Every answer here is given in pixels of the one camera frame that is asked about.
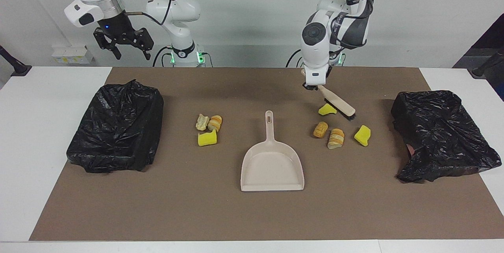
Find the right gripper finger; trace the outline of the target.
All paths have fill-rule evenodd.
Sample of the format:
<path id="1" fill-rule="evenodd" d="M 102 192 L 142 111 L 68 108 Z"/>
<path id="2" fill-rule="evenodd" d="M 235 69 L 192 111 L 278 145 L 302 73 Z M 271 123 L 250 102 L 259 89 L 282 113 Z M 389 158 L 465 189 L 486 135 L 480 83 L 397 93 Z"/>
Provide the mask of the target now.
<path id="1" fill-rule="evenodd" d="M 116 47 L 116 39 L 112 39 L 112 41 L 109 42 L 101 28 L 96 28 L 93 32 L 93 36 L 101 49 L 112 52 L 117 60 L 121 59 L 121 53 Z"/>
<path id="2" fill-rule="evenodd" d="M 150 33 L 146 28 L 141 28 L 139 30 L 135 30 L 133 32 L 133 36 L 133 46 L 140 49 L 146 60 L 149 61 L 151 58 L 150 52 L 154 46 L 154 41 L 150 36 Z"/>

